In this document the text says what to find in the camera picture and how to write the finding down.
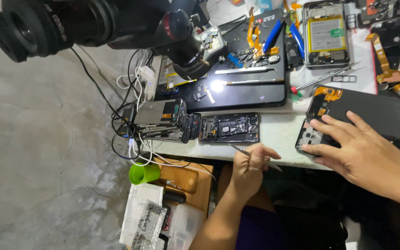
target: gray floor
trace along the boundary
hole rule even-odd
[[[16,64],[0,50],[0,250],[123,247],[130,163],[110,149],[110,114],[74,54]]]

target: white table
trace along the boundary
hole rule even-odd
[[[299,0],[298,3],[303,4],[308,0]],[[245,6],[235,7],[229,0],[209,0],[208,10],[211,15],[211,22],[219,25],[236,19],[242,14],[247,14]],[[345,5],[345,14],[357,13],[354,3]],[[369,34],[368,29],[356,29],[356,31],[348,31],[349,49],[351,54],[351,63],[360,62],[355,66],[355,70],[348,71],[346,74],[356,75],[356,83],[330,83],[323,84],[332,87],[346,88],[356,91],[376,94],[375,75],[373,71],[373,54],[371,44],[364,42],[365,37]],[[301,86],[309,81],[314,80],[320,75],[330,70],[308,70],[302,67],[295,72],[289,73],[289,83],[292,86]],[[287,104],[283,107],[265,108],[265,109],[241,109],[220,112],[204,112],[202,115],[223,114],[223,113],[241,113],[241,112],[258,112],[260,114],[260,140],[268,147],[275,149],[281,160],[273,161],[282,166],[294,166],[313,169],[329,168],[321,166],[313,162],[313,158],[307,154],[298,153],[294,147],[303,120],[305,112],[311,102],[310,92],[313,88],[307,88],[301,93],[303,98],[298,102],[288,99]],[[171,154],[177,156],[190,156],[217,160],[232,161],[236,150],[229,145],[201,145],[198,141],[190,141],[188,144],[178,144],[172,142],[153,143],[153,150],[157,153]]]

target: phone display assembly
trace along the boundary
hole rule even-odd
[[[260,141],[257,113],[206,116],[200,120],[199,143]]]
[[[303,6],[305,65],[309,69],[342,68],[350,62],[344,4],[338,0]]]
[[[314,91],[307,118],[296,141],[296,149],[302,151],[303,144],[326,144],[340,148],[337,141],[312,128],[309,122],[312,119],[321,121],[322,116],[327,114],[337,120],[352,123],[346,116],[347,111],[358,114],[400,150],[400,99],[322,85],[318,85]]]

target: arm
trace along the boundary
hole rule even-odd
[[[247,151],[251,153],[251,157],[240,152],[234,156],[230,184],[210,218],[198,231],[189,247],[190,250],[236,248],[242,209],[249,198],[260,189],[262,170],[268,169],[266,162],[271,157],[281,158],[273,149],[262,144],[252,145]]]
[[[358,115],[351,111],[352,124],[322,116],[323,124],[311,121],[311,126],[338,141],[342,148],[329,145],[303,145],[306,152],[321,155],[316,163],[341,174],[349,182],[377,195],[400,203],[400,150],[383,138]]]

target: blue pliers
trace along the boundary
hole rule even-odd
[[[299,48],[300,54],[302,58],[305,58],[305,47],[303,44],[302,37],[300,36],[299,31],[297,30],[296,26],[292,23],[291,18],[288,15],[283,20],[277,20],[274,28],[272,28],[271,33],[268,36],[268,39],[265,42],[265,46],[263,47],[263,53],[265,54],[268,49],[270,49],[274,45],[274,38],[276,37],[277,33],[282,29],[282,24],[286,22],[289,25],[289,30],[291,31],[292,37],[297,42],[297,47]]]

